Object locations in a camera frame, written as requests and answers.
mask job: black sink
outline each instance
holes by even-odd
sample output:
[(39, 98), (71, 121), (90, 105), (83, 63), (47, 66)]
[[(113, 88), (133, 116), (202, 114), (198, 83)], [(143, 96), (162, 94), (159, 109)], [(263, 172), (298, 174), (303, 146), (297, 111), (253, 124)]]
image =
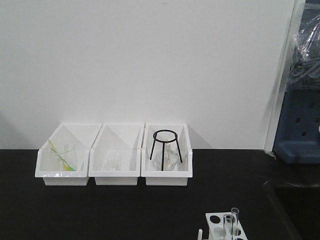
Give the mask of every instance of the black sink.
[(292, 240), (320, 239), (320, 185), (269, 181), (265, 187)]

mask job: plastic wrap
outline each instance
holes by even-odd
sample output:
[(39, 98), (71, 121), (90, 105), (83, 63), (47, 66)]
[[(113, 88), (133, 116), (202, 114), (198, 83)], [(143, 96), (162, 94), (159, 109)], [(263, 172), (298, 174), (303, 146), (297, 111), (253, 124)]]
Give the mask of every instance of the plastic wrap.
[(296, 44), (287, 91), (320, 90), (320, 4), (306, 4)]

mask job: test tube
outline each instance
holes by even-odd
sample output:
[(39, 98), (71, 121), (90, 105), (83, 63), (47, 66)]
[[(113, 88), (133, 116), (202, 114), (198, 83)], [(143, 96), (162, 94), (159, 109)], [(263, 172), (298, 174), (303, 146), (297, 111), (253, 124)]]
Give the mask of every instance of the test tube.
[(238, 236), (238, 222), (239, 222), (239, 209), (236, 207), (231, 208), (231, 215), (233, 216), (233, 229), (232, 235)]
[(223, 215), (223, 240), (233, 240), (234, 217), (230, 214)]

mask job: white wall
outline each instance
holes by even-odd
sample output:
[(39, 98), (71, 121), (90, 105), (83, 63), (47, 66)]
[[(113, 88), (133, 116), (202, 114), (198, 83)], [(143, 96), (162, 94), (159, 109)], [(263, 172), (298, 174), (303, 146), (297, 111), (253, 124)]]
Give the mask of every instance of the white wall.
[(186, 122), (263, 149), (294, 0), (0, 0), (0, 148), (60, 122)]

